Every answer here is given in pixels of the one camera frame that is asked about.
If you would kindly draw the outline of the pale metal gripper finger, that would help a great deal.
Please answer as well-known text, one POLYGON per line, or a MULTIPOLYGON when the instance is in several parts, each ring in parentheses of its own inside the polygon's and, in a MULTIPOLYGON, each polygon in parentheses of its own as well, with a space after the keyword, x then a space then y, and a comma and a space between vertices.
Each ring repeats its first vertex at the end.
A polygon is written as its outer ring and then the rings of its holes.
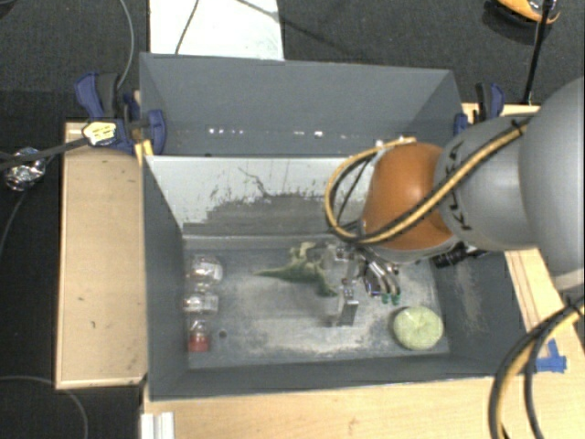
POLYGON ((355 295, 355 285, 352 280, 344 278, 337 290, 335 312, 331 315, 333 327, 352 327, 355 324, 359 301, 355 295))
POLYGON ((344 247, 330 243, 326 246, 326 276, 345 278, 349 260, 344 247))

